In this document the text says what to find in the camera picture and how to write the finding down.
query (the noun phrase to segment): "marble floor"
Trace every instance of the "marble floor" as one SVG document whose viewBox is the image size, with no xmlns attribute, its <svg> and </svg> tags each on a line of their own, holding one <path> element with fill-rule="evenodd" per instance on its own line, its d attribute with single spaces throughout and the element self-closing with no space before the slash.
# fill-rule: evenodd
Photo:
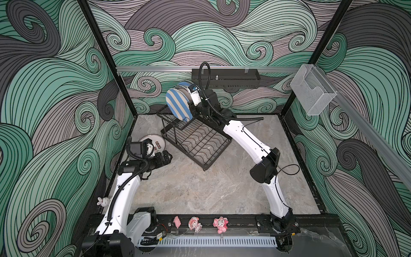
<svg viewBox="0 0 411 257">
<path fill-rule="evenodd" d="M 247 128 L 262 142 L 277 147 L 281 167 L 296 163 L 296 157 L 276 115 Z M 132 132 L 133 141 L 148 134 L 159 134 L 161 119 L 140 115 Z M 138 207 L 154 206 L 159 214 L 260 214 L 269 213 L 266 195 L 249 171 L 253 160 L 234 140 L 206 171 L 176 147 L 167 144 L 173 155 L 171 164 L 153 170 L 148 181 L 142 181 L 133 199 L 131 213 Z M 286 171 L 293 173 L 296 167 Z M 302 172 L 289 176 L 281 172 L 279 184 L 286 203 L 294 214 L 319 214 Z"/>
</svg>

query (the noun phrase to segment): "blue and white striped plate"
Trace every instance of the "blue and white striped plate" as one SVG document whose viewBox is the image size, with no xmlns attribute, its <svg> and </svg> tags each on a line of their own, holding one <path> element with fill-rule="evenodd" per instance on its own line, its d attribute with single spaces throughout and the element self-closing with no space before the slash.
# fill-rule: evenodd
<svg viewBox="0 0 411 257">
<path fill-rule="evenodd" d="M 178 89 L 170 88 L 166 93 L 166 102 L 171 112 L 182 121 L 189 121 L 193 118 L 188 107 L 189 100 Z"/>
</svg>

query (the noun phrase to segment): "pink toy figure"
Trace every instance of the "pink toy figure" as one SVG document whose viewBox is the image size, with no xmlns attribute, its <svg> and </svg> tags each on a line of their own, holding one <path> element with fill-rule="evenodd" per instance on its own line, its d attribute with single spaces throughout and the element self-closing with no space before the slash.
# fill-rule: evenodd
<svg viewBox="0 0 411 257">
<path fill-rule="evenodd" d="M 178 228 L 179 226 L 181 226 L 181 221 L 180 221 L 180 219 L 178 218 L 178 216 L 175 216 L 175 217 L 174 217 L 173 222 L 174 222 L 176 228 Z"/>
<path fill-rule="evenodd" d="M 217 233 L 221 234 L 227 230 L 227 223 L 229 220 L 227 218 L 220 217 L 219 219 L 214 219 L 213 226 L 218 228 Z"/>
<path fill-rule="evenodd" d="M 188 228 L 190 230 L 195 230 L 195 232 L 198 232 L 201 230 L 201 228 L 203 227 L 203 225 L 201 225 L 201 223 L 199 223 L 199 218 L 198 217 L 192 217 L 190 219 L 190 221 L 188 222 Z"/>
</svg>

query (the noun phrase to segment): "dish rack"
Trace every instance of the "dish rack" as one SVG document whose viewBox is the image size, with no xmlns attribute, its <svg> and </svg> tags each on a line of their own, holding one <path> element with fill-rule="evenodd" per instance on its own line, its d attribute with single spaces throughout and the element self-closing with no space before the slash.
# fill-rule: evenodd
<svg viewBox="0 0 411 257">
<path fill-rule="evenodd" d="M 189 121 L 181 121 L 171 114 L 167 105 L 157 115 L 163 123 L 162 136 L 204 171 L 210 168 L 233 140 L 199 115 Z"/>
</svg>

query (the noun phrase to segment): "pink doll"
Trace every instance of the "pink doll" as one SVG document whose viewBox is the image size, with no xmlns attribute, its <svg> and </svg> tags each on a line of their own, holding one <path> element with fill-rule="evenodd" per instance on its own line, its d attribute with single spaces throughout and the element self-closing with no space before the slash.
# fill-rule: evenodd
<svg viewBox="0 0 411 257">
<path fill-rule="evenodd" d="M 227 218 L 220 217 L 219 219 L 214 219 L 213 226 L 218 228 L 217 233 L 221 234 L 227 230 L 227 223 L 229 220 Z"/>
<path fill-rule="evenodd" d="M 199 222 L 199 218 L 198 217 L 192 217 L 190 219 L 190 221 L 188 222 L 188 228 L 190 230 L 195 230 L 195 232 L 199 232 L 201 230 L 201 228 L 203 227 L 203 225 L 201 225 L 201 223 Z"/>
</svg>

